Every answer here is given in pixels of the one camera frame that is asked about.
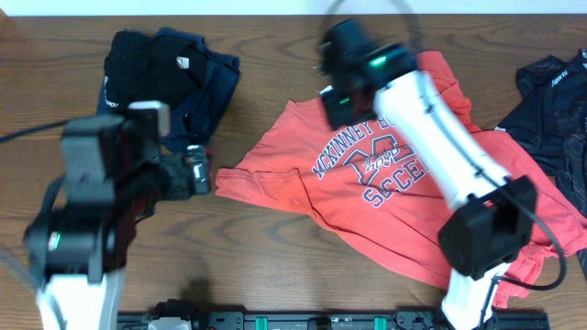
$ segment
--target cable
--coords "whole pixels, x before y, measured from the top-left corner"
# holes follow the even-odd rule
[[[150,217],[152,217],[152,214],[147,214],[147,215],[141,216],[140,218],[138,218],[137,220],[135,220],[135,225],[138,224],[139,222],[147,219],[147,218],[150,218]]]
[[[489,306],[489,301],[492,298],[493,288],[495,288],[498,281],[498,276],[492,278],[492,284],[489,286],[489,290],[485,295],[485,302],[483,302],[483,307],[481,308],[481,316],[479,317],[479,325],[477,325],[478,330],[483,330],[485,326],[485,311],[487,310],[487,307]]]
[[[320,33],[318,35],[318,53],[321,53],[320,46],[322,46],[322,37],[326,35],[328,28],[330,28],[331,26],[334,15],[337,13],[338,9],[345,1],[346,0],[335,0],[332,3],[332,5],[328,7],[326,13],[324,14],[324,18],[322,19],[322,23],[320,24],[320,30],[318,31],[318,33]]]
[[[2,265],[22,284],[30,293],[37,289],[30,278],[27,268],[8,249],[0,247],[0,261]]]
[[[63,180],[63,176],[60,176],[49,184],[49,187],[47,187],[47,191],[45,191],[45,195],[43,196],[43,202],[40,207],[41,212],[51,212],[55,200],[57,199],[57,195],[63,185]]]
[[[65,124],[67,124],[71,119],[66,119],[66,120],[61,120],[58,122],[54,122],[54,123],[50,123],[50,124],[45,124],[45,125],[39,125],[39,126],[34,126],[34,127],[30,127],[30,128],[25,128],[23,130],[19,130],[17,132],[14,133],[10,133],[8,135],[5,135],[3,137],[0,137],[0,144],[2,143],[6,143],[14,138],[20,138],[29,134],[33,134],[33,133],[37,133],[40,131],[44,131],[47,129],[51,129],[51,128],[55,128],[55,127],[62,127]]]

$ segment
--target white wall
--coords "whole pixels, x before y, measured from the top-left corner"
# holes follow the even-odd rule
[[[333,0],[0,0],[9,16],[322,15]],[[418,14],[579,14],[587,0],[404,0]],[[392,0],[347,0],[340,14],[397,13]]]

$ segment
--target shirt sleeve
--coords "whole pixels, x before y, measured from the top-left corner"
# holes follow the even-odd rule
[[[217,196],[272,209],[308,215],[307,191],[296,168],[295,133],[286,110],[235,169],[220,169]]]

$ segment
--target folded clothing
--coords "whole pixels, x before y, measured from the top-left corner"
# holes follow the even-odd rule
[[[569,255],[587,247],[587,223],[544,172],[507,133],[481,132],[471,102],[439,52],[419,55],[435,86],[473,138],[508,169],[537,186],[537,215]],[[404,142],[394,123],[373,120],[332,131],[319,99],[289,102],[273,127],[235,169],[221,169],[216,194],[242,202],[310,215],[388,270],[447,288],[450,265],[437,242],[449,220],[426,164]],[[554,247],[535,226],[507,275],[534,283]],[[494,303],[527,290],[500,283]]]
[[[150,37],[116,33],[105,59],[97,114],[135,101],[158,100],[172,108],[172,152],[207,144],[236,89],[239,60],[207,48],[205,39],[164,27]]]

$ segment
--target green led light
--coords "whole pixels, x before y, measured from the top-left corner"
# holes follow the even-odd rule
[[[57,236],[55,237],[55,243],[53,243],[53,249],[57,249],[57,247],[59,246],[60,240],[61,240],[61,234],[57,234]]]
[[[255,330],[267,330],[269,325],[269,320],[267,317],[257,317],[255,319]]]
[[[387,330],[387,319],[384,317],[375,317],[375,330]]]
[[[372,60],[371,62],[369,62],[369,64],[371,66],[379,66],[385,63],[385,61],[387,61],[387,58],[385,58],[385,56],[381,56],[380,58],[377,58],[375,60]]]

